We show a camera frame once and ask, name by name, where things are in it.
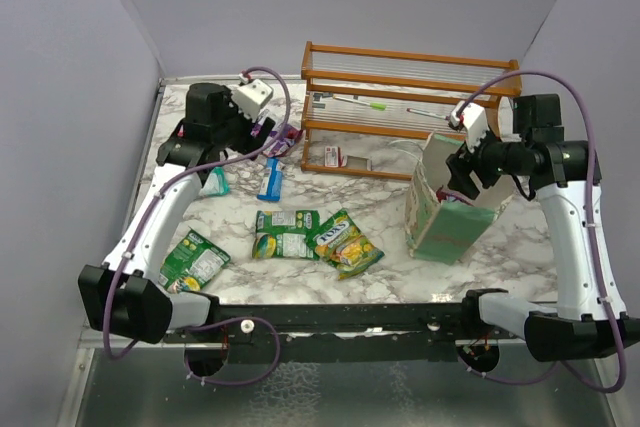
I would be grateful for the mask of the purple snack bag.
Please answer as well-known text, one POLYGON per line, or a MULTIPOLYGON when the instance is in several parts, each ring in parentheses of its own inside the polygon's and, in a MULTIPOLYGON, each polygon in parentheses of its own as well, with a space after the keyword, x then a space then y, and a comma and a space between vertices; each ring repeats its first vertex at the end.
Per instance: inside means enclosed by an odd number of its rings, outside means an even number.
POLYGON ((269 158, 279 158, 287 156, 302 138, 303 131, 289 123, 284 123, 283 117, 281 115, 273 114, 268 109, 263 109, 258 115, 257 121, 253 125, 251 131, 251 135, 254 138, 257 138, 259 136, 260 130, 264 126, 267 119, 273 120, 274 126, 269 133, 269 138, 266 140, 266 143, 268 143, 272 138, 276 137, 276 134, 281 129, 281 126, 284 126, 284 132, 282 134, 282 137, 279 138, 277 142, 273 143, 268 149, 265 149, 262 152, 262 155, 269 158))

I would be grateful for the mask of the green Fox's candy bag back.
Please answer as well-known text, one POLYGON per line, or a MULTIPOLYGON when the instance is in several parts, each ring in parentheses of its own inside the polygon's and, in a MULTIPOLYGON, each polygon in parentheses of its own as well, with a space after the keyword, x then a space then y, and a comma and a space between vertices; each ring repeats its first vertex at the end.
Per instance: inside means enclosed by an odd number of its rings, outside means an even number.
POLYGON ((306 237, 319 225, 317 210, 258 210, 252 257, 318 260, 318 255, 307 245, 306 237))

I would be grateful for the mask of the Fox's spring tea candy bag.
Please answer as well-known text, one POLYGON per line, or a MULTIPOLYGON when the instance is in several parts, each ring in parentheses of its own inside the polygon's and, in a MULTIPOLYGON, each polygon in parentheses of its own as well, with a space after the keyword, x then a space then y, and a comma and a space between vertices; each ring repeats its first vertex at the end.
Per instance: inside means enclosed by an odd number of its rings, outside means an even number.
POLYGON ((385 256, 345 209, 335 212, 324 223, 312 228, 305 242, 320 260, 336 269, 339 280, 363 273, 385 256))

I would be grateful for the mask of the green beige paper bag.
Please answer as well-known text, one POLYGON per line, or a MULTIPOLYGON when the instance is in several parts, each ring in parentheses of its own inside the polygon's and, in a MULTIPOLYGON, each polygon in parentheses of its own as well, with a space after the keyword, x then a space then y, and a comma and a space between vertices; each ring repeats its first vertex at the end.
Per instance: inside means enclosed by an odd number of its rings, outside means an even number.
POLYGON ((452 265, 468 256, 473 244, 504 212, 514 194, 508 177, 472 200, 448 187, 446 159, 462 141, 439 134, 425 143, 394 140, 389 145, 416 160, 409 183, 404 230, 414 259, 452 265))

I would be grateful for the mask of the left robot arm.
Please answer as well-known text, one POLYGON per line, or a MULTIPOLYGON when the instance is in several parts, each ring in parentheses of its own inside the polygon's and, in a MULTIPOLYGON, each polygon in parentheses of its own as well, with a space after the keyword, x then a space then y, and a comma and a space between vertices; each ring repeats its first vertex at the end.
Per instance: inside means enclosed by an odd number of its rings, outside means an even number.
POLYGON ((341 320, 355 304, 333 301, 303 303, 288 296, 299 285, 279 284, 283 274, 264 272, 250 281, 249 291, 273 293, 271 303, 231 304, 202 290, 165 290, 170 279, 161 269, 185 212, 198 198, 215 168, 251 162, 274 140, 265 123, 251 135, 259 113, 271 101, 272 88, 260 79, 243 79, 237 87, 195 83, 185 96, 185 116, 158 151, 147 194, 114 249, 99 266, 83 267, 78 285, 90 327, 102 334, 112 359, 124 357, 137 343, 157 344, 166 335, 190 333, 206 342, 222 330, 243 335, 246 326, 264 328, 274 338, 287 331, 330 333, 321 319, 341 320))

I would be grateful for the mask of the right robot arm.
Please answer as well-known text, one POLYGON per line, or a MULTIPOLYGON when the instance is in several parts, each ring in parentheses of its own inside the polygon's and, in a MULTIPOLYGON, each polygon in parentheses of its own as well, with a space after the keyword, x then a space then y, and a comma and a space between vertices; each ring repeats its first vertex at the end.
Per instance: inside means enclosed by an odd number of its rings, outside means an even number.
POLYGON ((567 141, 555 94, 513 101, 517 142, 500 140, 483 107, 459 102, 451 127, 465 134, 448 156, 450 189, 476 199, 503 176, 526 177, 540 203, 556 262, 558 299, 539 306, 501 290, 468 294, 461 330, 481 338, 494 326, 523 339, 540 362, 604 358, 615 353, 614 327, 624 346, 639 341, 639 321, 627 313, 611 272, 601 227, 600 180, 587 180, 588 145, 567 141))

